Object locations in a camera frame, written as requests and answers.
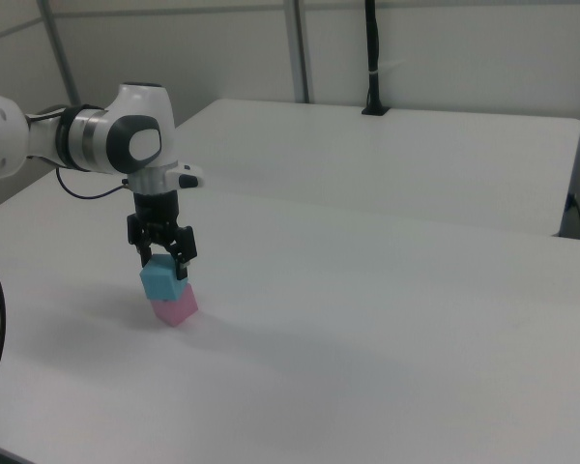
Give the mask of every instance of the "black ring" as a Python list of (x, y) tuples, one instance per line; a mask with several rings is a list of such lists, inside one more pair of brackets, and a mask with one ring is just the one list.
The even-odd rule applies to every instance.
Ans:
[(73, 121), (80, 111), (84, 109), (103, 109), (91, 104), (82, 104), (80, 106), (70, 106), (66, 108), (60, 115), (60, 122), (58, 123), (58, 130), (56, 131), (56, 152), (58, 157), (69, 169), (76, 169), (78, 171), (90, 172), (88, 169), (79, 167), (69, 151), (69, 130)]

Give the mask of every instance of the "cube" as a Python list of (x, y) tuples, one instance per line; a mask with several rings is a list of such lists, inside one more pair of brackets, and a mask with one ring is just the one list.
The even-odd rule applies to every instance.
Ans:
[(169, 254), (154, 254), (139, 273), (149, 300), (176, 302), (183, 295), (188, 280), (178, 280), (174, 258)]
[(187, 284), (181, 298), (175, 302), (168, 300), (151, 300), (153, 311), (165, 324), (176, 327), (197, 311), (197, 302), (191, 285)]

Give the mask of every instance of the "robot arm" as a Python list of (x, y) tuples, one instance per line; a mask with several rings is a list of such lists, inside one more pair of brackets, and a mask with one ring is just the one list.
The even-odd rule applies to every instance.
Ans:
[(142, 266), (151, 244), (164, 247), (178, 279), (197, 255), (193, 231), (177, 224), (178, 189), (201, 187), (201, 172), (180, 164), (174, 148), (174, 118), (164, 88), (126, 83), (107, 108), (72, 106), (26, 115), (0, 97), (0, 178), (15, 174), (26, 158), (85, 172), (125, 174), (135, 214), (128, 217), (129, 242)]

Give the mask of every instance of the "white wall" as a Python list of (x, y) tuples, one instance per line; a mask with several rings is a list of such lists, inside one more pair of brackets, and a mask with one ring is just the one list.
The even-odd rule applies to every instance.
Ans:
[(51, 8), (83, 102), (109, 104), (121, 82), (157, 82), (178, 125), (219, 98), (297, 99), (286, 4), (55, 0)]
[[(349, 3), (358, 2), (305, 0), (314, 102), (365, 102), (364, 12), (342, 5)], [(580, 119), (580, 5), (380, 8), (377, 15), (381, 64), (398, 63), (381, 76), (384, 102)], [(580, 150), (572, 190), (580, 202)], [(568, 235), (577, 227), (575, 217), (566, 219)]]
[[(34, 0), (0, 1), (0, 95), (24, 112), (69, 103)], [(0, 203), (47, 171), (41, 162), (26, 161), (17, 174), (0, 180)]]

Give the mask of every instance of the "table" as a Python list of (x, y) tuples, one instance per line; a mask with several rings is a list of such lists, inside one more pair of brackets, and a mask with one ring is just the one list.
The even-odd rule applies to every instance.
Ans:
[(580, 121), (221, 100), (179, 137), (216, 189), (548, 236)]
[[(200, 311), (157, 320), (131, 196), (0, 207), (0, 448), (33, 462), (580, 463), (580, 242), (181, 195)], [(67, 172), (83, 194), (117, 179)]]

